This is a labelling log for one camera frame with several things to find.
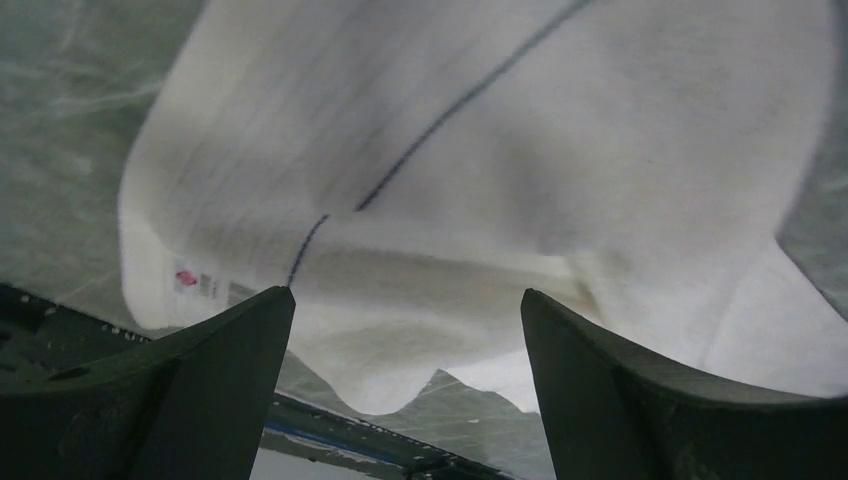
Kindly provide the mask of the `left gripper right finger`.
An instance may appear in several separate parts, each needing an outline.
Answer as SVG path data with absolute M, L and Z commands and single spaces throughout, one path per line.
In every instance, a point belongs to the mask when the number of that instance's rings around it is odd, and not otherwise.
M 847 401 L 722 378 L 534 289 L 521 321 L 560 479 L 843 479 Z

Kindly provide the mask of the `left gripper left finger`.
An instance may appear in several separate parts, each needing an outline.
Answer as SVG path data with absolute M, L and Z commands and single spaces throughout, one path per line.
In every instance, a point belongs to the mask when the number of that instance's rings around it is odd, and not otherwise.
M 1 387 L 5 479 L 246 479 L 292 326 L 286 287 Z

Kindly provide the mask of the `cream white towel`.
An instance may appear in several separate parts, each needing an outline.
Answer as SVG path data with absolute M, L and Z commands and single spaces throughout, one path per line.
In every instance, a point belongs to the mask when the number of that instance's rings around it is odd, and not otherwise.
M 211 1 L 128 156 L 123 295 L 188 327 L 273 285 L 350 408 L 435 372 L 537 407 L 538 289 L 683 364 L 847 390 L 779 247 L 825 131 L 831 1 Z

